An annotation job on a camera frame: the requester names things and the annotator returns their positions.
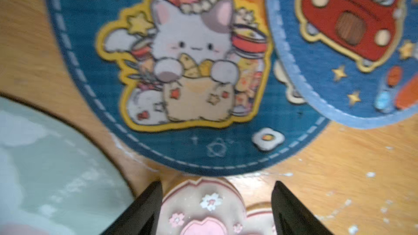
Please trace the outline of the pink flower coaster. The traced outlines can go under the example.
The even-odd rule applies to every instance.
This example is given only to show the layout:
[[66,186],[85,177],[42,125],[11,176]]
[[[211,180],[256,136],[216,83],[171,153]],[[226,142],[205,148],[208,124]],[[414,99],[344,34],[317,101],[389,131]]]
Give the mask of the pink flower coaster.
[[246,206],[225,178],[191,177],[165,193],[158,235],[276,235],[271,203]]

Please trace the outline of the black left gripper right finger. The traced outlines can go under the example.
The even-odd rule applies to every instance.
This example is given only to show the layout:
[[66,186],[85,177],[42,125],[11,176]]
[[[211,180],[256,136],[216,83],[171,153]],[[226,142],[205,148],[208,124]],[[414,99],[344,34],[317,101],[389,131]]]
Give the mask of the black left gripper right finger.
[[277,234],[332,235],[281,181],[275,183],[271,204]]

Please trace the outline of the blue red car coaster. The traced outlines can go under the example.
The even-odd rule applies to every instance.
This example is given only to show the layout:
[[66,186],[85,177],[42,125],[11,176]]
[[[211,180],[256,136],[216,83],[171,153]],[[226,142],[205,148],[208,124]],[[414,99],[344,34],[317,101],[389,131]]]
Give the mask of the blue red car coaster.
[[329,120],[358,129],[418,113],[418,0],[266,0],[280,61]]

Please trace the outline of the green bunny round coaster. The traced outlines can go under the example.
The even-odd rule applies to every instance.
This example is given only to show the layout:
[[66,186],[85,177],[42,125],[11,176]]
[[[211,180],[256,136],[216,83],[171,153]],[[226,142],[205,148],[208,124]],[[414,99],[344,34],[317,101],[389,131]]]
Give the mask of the green bunny round coaster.
[[134,196],[84,135],[1,98],[1,234],[99,235]]

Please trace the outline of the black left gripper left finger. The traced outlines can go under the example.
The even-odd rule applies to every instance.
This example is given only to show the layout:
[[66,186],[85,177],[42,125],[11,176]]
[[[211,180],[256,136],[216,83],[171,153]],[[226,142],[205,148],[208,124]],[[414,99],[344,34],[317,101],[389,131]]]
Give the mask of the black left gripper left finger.
[[162,184],[154,181],[102,235],[155,235],[162,200]]

